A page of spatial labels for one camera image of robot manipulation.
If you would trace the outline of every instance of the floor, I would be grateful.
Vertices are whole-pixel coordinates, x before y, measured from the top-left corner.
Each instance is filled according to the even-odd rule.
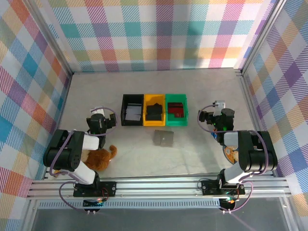
[[[253,128],[233,69],[122,72],[73,76],[60,123],[61,129],[88,130],[86,117],[95,106],[121,111],[122,95],[132,93],[184,93],[189,108],[188,127],[122,127],[106,137],[117,156],[101,177],[134,177],[217,173],[231,166],[221,146],[197,124],[198,110],[215,100],[225,100],[235,110],[235,129]],[[153,144],[155,129],[174,132],[173,147]]]

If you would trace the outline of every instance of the green bin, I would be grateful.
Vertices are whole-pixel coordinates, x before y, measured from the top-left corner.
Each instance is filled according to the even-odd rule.
[[[176,118],[174,114],[168,113],[168,103],[182,103],[184,110],[183,118]],[[166,94],[166,126],[187,126],[188,107],[185,94]]]

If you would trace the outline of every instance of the orange plush toy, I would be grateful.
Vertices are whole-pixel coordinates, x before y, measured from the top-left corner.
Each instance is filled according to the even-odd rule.
[[[88,168],[96,171],[105,170],[112,158],[117,153],[117,148],[113,145],[109,147],[111,153],[106,149],[91,150],[88,154],[87,160],[84,162]]]

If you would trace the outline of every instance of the colorful plaid pattern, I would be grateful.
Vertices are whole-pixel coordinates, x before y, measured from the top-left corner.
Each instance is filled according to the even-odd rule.
[[[273,9],[273,7],[274,7],[276,1],[277,1],[277,0],[271,0],[271,1],[270,1],[269,5],[268,5],[268,7],[267,7],[267,9],[266,9],[266,11],[265,11],[265,14],[263,15],[263,17],[262,17],[262,19],[261,19],[261,22],[260,22],[260,24],[259,24],[257,30],[254,32],[253,38],[252,38],[252,40],[250,41],[249,46],[248,46],[246,52],[244,53],[244,57],[243,57],[243,59],[242,59],[242,61],[241,61],[240,66],[238,67],[239,69],[242,69],[242,68],[243,68],[243,66],[244,66],[244,64],[245,64],[245,62],[246,62],[246,60],[247,60],[247,58],[248,58],[248,56],[249,56],[249,54],[250,54],[250,52],[251,52],[251,49],[252,49],[253,46],[255,45],[255,42],[256,42],[256,40],[257,40],[257,38],[258,38],[260,32],[262,31],[263,26],[265,25],[266,20],[267,20],[267,18],[268,18],[268,16],[269,16],[269,13],[270,13],[271,10]]]
[[[308,228],[308,1],[288,0],[247,81],[263,129]]]
[[[15,231],[69,77],[22,0],[0,0],[0,230]]]
[[[73,70],[93,72],[234,67],[264,0],[41,1]]]

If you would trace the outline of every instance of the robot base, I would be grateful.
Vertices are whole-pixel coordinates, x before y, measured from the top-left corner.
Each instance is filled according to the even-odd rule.
[[[245,188],[242,184],[234,186],[219,187],[219,180],[202,180],[202,195],[228,195],[229,197],[245,195]]]
[[[116,182],[100,181],[97,172],[95,172],[93,184],[76,184],[74,188],[74,197],[114,197],[116,195]]]

